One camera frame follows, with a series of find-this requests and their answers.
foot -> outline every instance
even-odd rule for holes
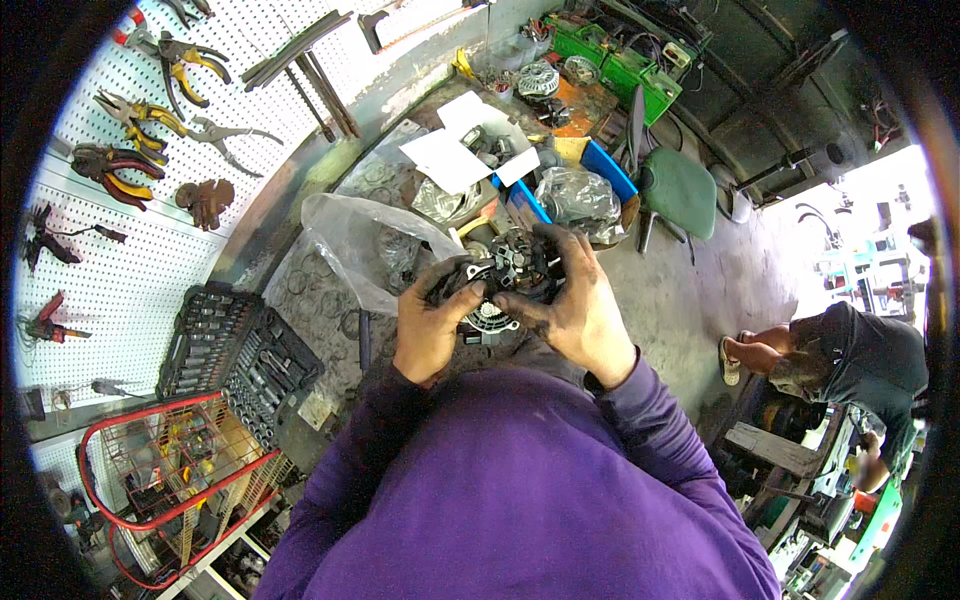
[[[724,337],[717,346],[720,358],[720,374],[723,376],[723,382],[729,386],[734,386],[740,382],[740,361],[731,359],[727,356],[727,341],[733,341],[731,337]]]

wire basket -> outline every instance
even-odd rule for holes
[[[113,480],[101,489],[125,497],[96,493],[86,452],[98,433],[96,447]],[[86,491],[110,521],[111,548],[120,530],[153,583],[130,574],[115,550],[114,560],[150,589],[172,584],[268,502],[293,467],[278,450],[265,452],[219,393],[102,420],[84,434],[79,458]]]

person in purple shirt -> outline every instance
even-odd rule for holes
[[[317,464],[254,598],[780,598],[683,411],[630,341],[587,238],[553,239],[550,306],[493,302],[588,371],[524,368],[433,385],[483,299],[399,299],[396,355]]]

right hand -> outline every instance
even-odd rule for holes
[[[636,349],[590,242],[556,225],[537,224],[534,234],[557,245],[566,271],[562,292],[549,306],[512,292],[494,295],[493,303],[564,358],[592,372],[604,388],[617,387],[633,371]]]

tool tray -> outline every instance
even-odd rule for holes
[[[225,396],[230,411],[269,451],[278,428],[324,374],[324,363],[273,308],[254,320],[232,363]]]
[[[263,299],[215,286],[183,295],[174,335],[160,367],[156,397],[213,392],[224,387],[240,347],[263,311]]]

